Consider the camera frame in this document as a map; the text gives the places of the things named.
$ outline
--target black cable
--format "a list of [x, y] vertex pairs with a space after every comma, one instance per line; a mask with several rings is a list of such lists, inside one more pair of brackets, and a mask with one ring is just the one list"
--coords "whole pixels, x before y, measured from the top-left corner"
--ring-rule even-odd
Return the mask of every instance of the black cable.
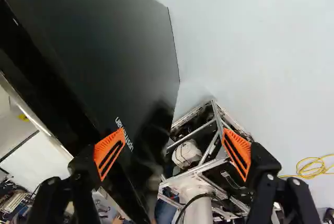
[[180, 221], [181, 217], [184, 215], [186, 208], [193, 203], [195, 200], [203, 198], [203, 197], [209, 197], [209, 198], [215, 198], [218, 199], [219, 201], [221, 199], [219, 199], [217, 196], [215, 196], [214, 194], [199, 194], [196, 195], [194, 198], [192, 198], [191, 200], [189, 200], [189, 202], [182, 208], [182, 210], [180, 211], [180, 214], [178, 215], [175, 224], [178, 224], [178, 222]]

